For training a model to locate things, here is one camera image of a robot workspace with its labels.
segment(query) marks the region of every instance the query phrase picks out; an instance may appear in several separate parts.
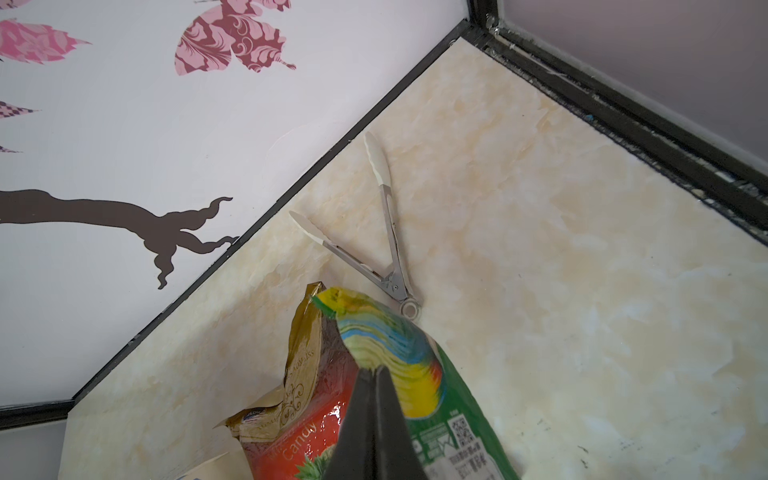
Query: marble surface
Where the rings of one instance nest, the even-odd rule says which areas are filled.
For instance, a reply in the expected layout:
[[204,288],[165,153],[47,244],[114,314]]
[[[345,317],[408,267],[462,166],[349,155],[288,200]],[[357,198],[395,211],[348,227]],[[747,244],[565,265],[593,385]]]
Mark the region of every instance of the marble surface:
[[[523,478],[765,478],[768,249],[463,40],[369,128],[422,327]],[[354,140],[69,416],[59,478],[171,479],[282,378],[316,280],[385,297],[305,214],[389,264]]]

